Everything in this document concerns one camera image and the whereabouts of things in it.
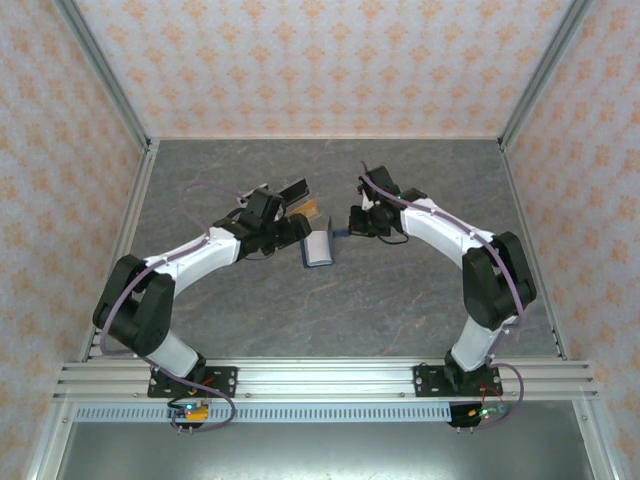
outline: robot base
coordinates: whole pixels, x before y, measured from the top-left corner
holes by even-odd
[[[238,383],[237,367],[215,367],[206,366],[204,368],[203,380],[197,383],[204,383],[226,394],[228,397],[234,398],[236,395],[236,384]],[[207,395],[217,398],[205,391],[195,390],[189,392],[188,387],[178,383],[160,372],[151,372],[149,380],[149,389],[147,396],[149,398],[204,398]]]
[[[420,364],[413,367],[416,397],[481,397],[481,385],[493,387],[502,395],[499,369],[482,366],[452,382],[449,366]],[[484,395],[496,396],[491,390],[485,390]]]

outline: wall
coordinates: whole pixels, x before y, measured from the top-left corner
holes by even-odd
[[[79,0],[151,136],[497,137],[570,0]]]
[[[640,8],[595,0],[508,152],[572,355],[640,472]]]
[[[22,479],[139,159],[51,0],[0,3],[0,478]]]

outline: aluminum rail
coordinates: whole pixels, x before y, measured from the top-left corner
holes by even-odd
[[[412,367],[442,365],[425,358],[227,358],[209,365],[239,368],[237,402],[415,402]],[[543,358],[501,358],[524,379],[524,400],[599,398],[588,362]],[[68,363],[54,390],[54,402],[166,402],[146,396],[149,367],[140,360]],[[506,399],[519,391],[514,373],[500,369]],[[475,400],[432,397],[425,401]]]

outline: black mounting plate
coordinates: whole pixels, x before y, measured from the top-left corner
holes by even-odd
[[[481,368],[474,372],[472,378],[458,386],[457,391],[445,377],[444,365],[431,366],[421,364],[413,367],[413,387],[416,397],[481,397],[480,384],[495,388],[502,395],[502,381],[497,367]],[[495,397],[490,390],[485,391],[487,397]]]
[[[208,386],[215,388],[216,390],[220,390],[231,398],[236,396],[238,367],[206,366],[204,378],[208,379],[211,377],[213,377],[213,381],[208,384]],[[147,396],[149,398],[178,398],[181,396],[188,396],[189,398],[204,398],[207,396],[207,392],[202,390],[196,390],[196,393],[193,395],[189,395],[187,390],[188,387],[185,387],[181,383],[178,383],[152,369],[151,379],[149,380],[149,389],[147,390]]]

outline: metal corner post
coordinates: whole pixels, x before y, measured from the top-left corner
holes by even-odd
[[[91,33],[89,25],[87,25],[80,8],[78,8],[75,0],[55,0],[55,3],[58,6],[60,14],[67,21],[69,28],[78,40],[88,62],[91,64],[93,70],[98,75],[100,82],[102,82],[102,85],[107,90],[113,105],[122,117],[131,137],[140,146],[140,148],[145,148],[149,143],[149,137],[147,136],[140,119],[136,115],[135,110],[129,103],[122,86],[111,70],[104,53],[98,46],[98,42],[93,36],[93,33]]]
[[[582,19],[592,3],[593,0],[573,0],[571,3],[551,43],[542,55],[538,66],[524,89],[520,100],[518,100],[516,108],[509,117],[504,132],[498,138],[502,151],[505,151],[518,135],[520,128],[533,109],[555,66],[558,64],[573,35],[580,27]]]
[[[111,263],[106,275],[111,272],[116,261],[123,255],[127,254],[131,249],[133,237],[136,233],[136,225],[138,224],[138,218],[140,216],[140,211],[142,210],[144,197],[147,193],[147,186],[149,185],[149,179],[151,178],[151,171],[153,170],[157,151],[158,144],[154,142],[151,142],[149,146],[145,146],[142,151],[140,161],[138,162],[138,171],[129,192],[129,201],[122,212],[119,234],[111,251]],[[89,322],[87,332],[85,333],[85,337],[82,341],[80,353],[77,357],[79,362],[85,362],[90,356],[91,349],[94,346],[94,339],[97,339],[98,336],[99,334],[96,334],[96,328],[91,322]]]
[[[520,197],[518,196],[518,189],[513,179],[513,173],[511,172],[511,167],[509,166],[507,153],[504,151],[501,152],[501,157],[502,157],[502,164],[507,174],[507,180],[509,181],[509,187],[511,188],[511,194],[513,195],[516,211],[518,212],[518,218],[520,219],[520,225],[522,225],[522,231],[524,233],[524,243],[526,245],[527,250],[529,251],[529,257],[531,259],[531,266],[533,268],[534,276],[538,280],[538,290],[541,293],[542,301],[544,302],[544,306],[547,309],[547,313],[549,315],[549,322],[551,323],[553,334],[555,335],[556,345],[558,346],[560,355],[562,356],[563,359],[567,359],[569,356],[568,355],[569,341],[562,329],[562,325],[560,325],[558,322],[559,316],[556,312],[554,303],[551,301],[551,296],[549,295],[549,292],[547,291],[547,288],[546,288],[547,282],[545,279],[545,275],[543,274],[542,269],[540,268],[540,264],[538,263],[538,256],[536,255],[536,251],[533,245],[533,239],[531,238],[530,229],[527,224],[527,218],[524,214],[522,204],[520,203]]]

